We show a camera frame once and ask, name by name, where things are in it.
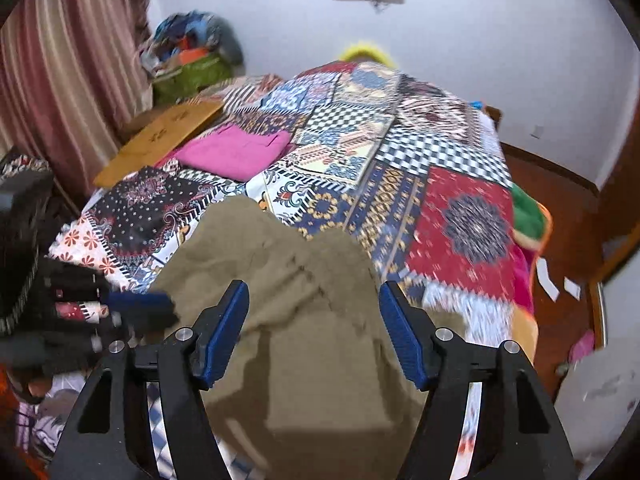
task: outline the wooden door frame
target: wooden door frame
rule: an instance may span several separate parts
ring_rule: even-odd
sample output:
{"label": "wooden door frame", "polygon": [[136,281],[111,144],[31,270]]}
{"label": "wooden door frame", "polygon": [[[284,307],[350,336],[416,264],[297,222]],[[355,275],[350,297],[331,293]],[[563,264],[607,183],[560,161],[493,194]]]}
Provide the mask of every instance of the wooden door frame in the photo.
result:
{"label": "wooden door frame", "polygon": [[603,296],[604,285],[640,250],[640,222],[626,237],[619,248],[600,266],[588,283],[588,297],[593,311],[593,328],[596,348],[607,344],[607,326]]}

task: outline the folded clothes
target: folded clothes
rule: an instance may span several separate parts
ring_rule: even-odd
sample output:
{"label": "folded clothes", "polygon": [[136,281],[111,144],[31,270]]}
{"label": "folded clothes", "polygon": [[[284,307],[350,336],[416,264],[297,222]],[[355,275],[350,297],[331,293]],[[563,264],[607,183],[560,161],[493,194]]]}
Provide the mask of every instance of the folded clothes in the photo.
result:
{"label": "folded clothes", "polygon": [[246,182],[277,160],[290,140],[289,132],[251,135],[228,124],[188,142],[175,153],[175,158],[188,166]]}

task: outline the curtain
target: curtain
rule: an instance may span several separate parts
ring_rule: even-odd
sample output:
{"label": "curtain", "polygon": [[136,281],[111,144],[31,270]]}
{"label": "curtain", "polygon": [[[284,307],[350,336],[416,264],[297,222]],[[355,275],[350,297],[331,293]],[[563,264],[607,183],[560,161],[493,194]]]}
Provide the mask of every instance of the curtain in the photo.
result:
{"label": "curtain", "polygon": [[81,206],[120,145],[115,132],[150,107],[137,47],[148,0],[21,0],[0,29],[0,148],[49,161]]}

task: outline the blue gripper pad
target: blue gripper pad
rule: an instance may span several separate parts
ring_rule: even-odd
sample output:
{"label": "blue gripper pad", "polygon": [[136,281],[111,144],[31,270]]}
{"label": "blue gripper pad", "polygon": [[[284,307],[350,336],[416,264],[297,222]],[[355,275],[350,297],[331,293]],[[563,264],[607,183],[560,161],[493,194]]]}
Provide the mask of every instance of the blue gripper pad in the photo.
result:
{"label": "blue gripper pad", "polygon": [[[408,304],[395,282],[383,283],[378,294],[378,303],[404,376],[419,390],[426,390],[432,374],[424,360],[423,347],[428,346],[427,350],[431,349],[430,335],[435,330],[433,323],[425,311]],[[426,320],[422,320],[421,315],[424,315]]]}
{"label": "blue gripper pad", "polygon": [[201,389],[212,387],[225,374],[248,312],[249,287],[241,280],[233,280],[218,306],[203,310],[194,323],[199,336],[191,372]]}
{"label": "blue gripper pad", "polygon": [[137,294],[129,290],[124,292],[110,291],[104,299],[110,309],[126,312],[128,309],[155,307],[173,311],[174,302],[164,292],[146,292]]}

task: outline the checkered pattern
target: checkered pattern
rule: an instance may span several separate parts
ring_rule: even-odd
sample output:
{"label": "checkered pattern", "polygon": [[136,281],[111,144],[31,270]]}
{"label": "checkered pattern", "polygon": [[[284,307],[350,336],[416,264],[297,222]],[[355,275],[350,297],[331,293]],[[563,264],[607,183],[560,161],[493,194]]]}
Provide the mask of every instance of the checkered pattern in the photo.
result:
{"label": "checkered pattern", "polygon": [[[149,405],[149,425],[151,427],[151,440],[154,444],[154,453],[158,463],[158,472],[162,478],[175,480],[174,463],[169,452],[169,445],[164,430],[162,419],[162,406],[160,402],[160,390],[157,383],[148,383],[147,402]],[[264,474],[258,471],[247,459],[236,455],[224,442],[216,438],[220,456],[232,480],[264,480]]]}
{"label": "checkered pattern", "polygon": [[500,157],[450,142],[437,134],[393,127],[375,158],[413,174],[426,174],[430,166],[439,166],[511,187],[509,170]]}
{"label": "checkered pattern", "polygon": [[186,180],[193,180],[194,182],[202,182],[203,184],[220,184],[224,181],[232,182],[232,180],[229,180],[228,178],[214,175],[208,171],[195,170],[193,168],[182,168],[178,172],[178,177]]}
{"label": "checkered pattern", "polygon": [[323,132],[330,128],[357,126],[372,118],[379,110],[349,105],[317,106],[305,125],[307,130]]}

